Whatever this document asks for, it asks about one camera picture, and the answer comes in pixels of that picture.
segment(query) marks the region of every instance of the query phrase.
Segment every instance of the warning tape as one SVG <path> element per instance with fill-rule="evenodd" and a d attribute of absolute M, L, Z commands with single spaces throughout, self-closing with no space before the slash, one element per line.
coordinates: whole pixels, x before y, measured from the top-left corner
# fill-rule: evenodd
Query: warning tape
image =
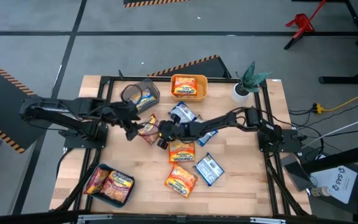
<path fill-rule="evenodd" d="M 172 67 L 172 68 L 169 68 L 169 69 L 154 72 L 152 74 L 148 74 L 147 76 L 155 77 L 155 76 L 163 75 L 165 73 L 172 72 L 172 71 L 175 71 L 175 70 L 178 70 L 178 69 L 181 69 L 181 68 L 189 67 L 190 65 L 195 65 L 197 63 L 205 62 L 207 60 L 211 60 L 211 59 L 214 59 L 214 58 L 219 58 L 219 56 L 218 55 L 212 55 L 212 56 L 209 56 L 209 57 L 205 57 L 205 58 L 202 58 L 202 59 L 198 59 L 198 60 L 195 60 L 195 61 L 192 61 L 192 62 L 185 63 L 183 65 L 178 65 L 178 66 L 175 66 L 175 67 Z"/>
<path fill-rule="evenodd" d="M 184 1 L 190 1 L 190 0 L 150 0 L 150 1 L 127 3 L 124 6 L 125 7 L 151 6 L 156 4 L 166 4 L 166 3 L 175 3 L 175 2 L 184 2 Z"/>
<path fill-rule="evenodd" d="M 5 72 L 5 70 L 0 68 L 0 76 L 4 77 L 8 82 L 12 83 L 14 86 L 16 86 L 18 89 L 22 90 L 27 95 L 34 95 L 35 93 L 31 91 L 29 88 L 27 88 L 23 83 L 16 80 L 14 77 L 12 77 L 10 74 Z M 8 137 L 5 133 L 3 133 L 0 130 L 0 138 L 6 142 L 6 144 L 13 147 L 18 153 L 24 152 L 24 149 L 20 147 L 20 145 L 16 144 L 10 137 Z"/>

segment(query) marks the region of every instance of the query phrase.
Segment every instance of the concrete floor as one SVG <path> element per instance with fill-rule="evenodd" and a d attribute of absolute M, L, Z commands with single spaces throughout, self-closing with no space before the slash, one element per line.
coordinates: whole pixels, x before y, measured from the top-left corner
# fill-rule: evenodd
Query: concrete floor
<path fill-rule="evenodd" d="M 121 0 L 88 1 L 80 31 L 291 31 L 285 23 L 296 13 L 311 14 L 315 2 L 290 0 L 192 0 L 160 6 L 124 9 Z M 352 0 L 358 13 L 358 0 Z M 80 0 L 0 0 L 0 30 L 71 31 Z M 313 21 L 318 31 L 356 31 L 345 4 L 327 3 Z M 358 95 L 358 85 L 320 85 L 321 75 L 351 76 L 358 72 L 357 37 L 305 37 L 289 51 L 289 37 L 216 36 L 88 36 L 77 37 L 68 61 L 59 98 L 78 96 L 83 75 L 146 75 L 157 70 L 210 55 L 220 55 L 231 73 L 244 72 L 255 60 L 257 71 L 272 70 L 283 80 L 288 107 L 324 107 Z M 0 36 L 0 67 L 38 95 L 49 97 L 68 43 L 67 36 Z M 311 122 L 330 114 L 312 115 Z M 292 117 L 294 122 L 305 118 Z M 322 133 L 358 120 L 358 110 L 314 125 Z M 305 134 L 314 135 L 305 130 Z M 358 133 L 326 140 L 345 151 L 358 146 Z M 63 138 L 48 131 L 35 175 L 25 201 L 24 213 L 48 210 Z M 335 149 L 327 147 L 329 153 Z M 17 154 L 0 147 L 0 215 L 10 212 L 31 151 Z M 349 220 L 351 214 L 311 198 L 315 215 Z"/>

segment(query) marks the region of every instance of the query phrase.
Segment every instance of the green plant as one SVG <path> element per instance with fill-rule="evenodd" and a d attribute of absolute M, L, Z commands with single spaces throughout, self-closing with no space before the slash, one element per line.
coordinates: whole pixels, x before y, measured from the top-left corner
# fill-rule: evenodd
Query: green plant
<path fill-rule="evenodd" d="M 255 72 L 255 61 L 249 65 L 246 72 L 240 77 L 236 72 L 236 75 L 239 77 L 239 87 L 243 91 L 258 92 L 259 83 L 263 82 L 272 72 L 262 72 L 254 74 Z"/>

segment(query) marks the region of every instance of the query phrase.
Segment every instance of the wooden tabletop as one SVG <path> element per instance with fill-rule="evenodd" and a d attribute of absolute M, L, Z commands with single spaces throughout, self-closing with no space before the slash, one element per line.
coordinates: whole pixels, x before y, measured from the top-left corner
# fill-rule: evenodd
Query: wooden tabletop
<path fill-rule="evenodd" d="M 80 97 L 96 97 L 100 76 L 84 76 Z M 132 82 L 114 82 L 112 101 L 119 101 L 119 94 Z M 270 104 L 273 115 L 282 121 L 290 121 L 287 102 L 280 80 L 267 80 Z M 151 114 L 157 119 L 169 119 L 168 111 L 178 102 L 170 96 L 169 82 L 155 82 L 161 92 L 160 103 L 140 114 L 142 121 Z M 188 102 L 194 114 L 203 119 L 222 116 L 238 106 L 255 106 L 251 94 L 244 105 L 231 100 L 233 83 L 209 83 L 208 96 L 201 103 Z M 263 94 L 260 93 L 262 108 Z M 289 129 L 289 125 L 280 124 Z M 211 153 L 225 173 L 208 187 L 194 168 L 195 162 L 181 162 L 186 170 L 199 179 L 196 187 L 185 198 L 164 185 L 172 164 L 168 163 L 168 151 L 159 148 L 156 142 L 149 146 L 137 136 L 127 141 L 125 132 L 119 127 L 110 127 L 108 142 L 102 150 L 100 163 L 117 169 L 135 178 L 135 188 L 127 204 L 122 208 L 108 205 L 98 199 L 93 200 L 92 212 L 103 213 L 143 213 L 143 214 L 182 214 L 182 215 L 239 215 L 270 216 L 269 187 L 265 171 L 264 157 L 259 151 L 256 133 L 245 133 L 236 128 L 219 130 L 219 133 L 204 146 L 196 146 L 196 161 L 207 152 Z M 85 150 L 74 149 L 62 161 L 50 208 L 58 207 L 78 183 Z M 285 183 L 295 200 L 304 210 L 311 213 L 306 192 L 298 192 L 284 172 Z M 278 187 L 275 187 L 279 211 L 283 213 L 282 200 Z M 80 208 L 85 207 L 83 195 Z"/>

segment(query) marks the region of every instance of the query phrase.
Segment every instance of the black mat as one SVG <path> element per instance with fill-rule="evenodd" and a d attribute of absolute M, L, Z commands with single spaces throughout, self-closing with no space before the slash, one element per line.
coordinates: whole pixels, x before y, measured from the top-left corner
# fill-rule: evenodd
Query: black mat
<path fill-rule="evenodd" d="M 174 74 L 192 74 L 205 75 L 206 77 L 222 78 L 225 77 L 227 71 L 226 66 L 221 60 L 220 56 L 212 55 L 201 58 L 192 62 L 177 65 L 162 71 L 154 72 L 148 76 L 163 76 L 171 77 Z"/>
<path fill-rule="evenodd" d="M 0 68 L 0 138 L 22 153 L 46 130 L 28 125 L 19 117 L 21 101 L 35 93 Z M 49 123 L 32 122 L 47 128 Z"/>
<path fill-rule="evenodd" d="M 189 0 L 124 0 L 124 7 L 151 6 L 157 4 L 184 2 Z"/>

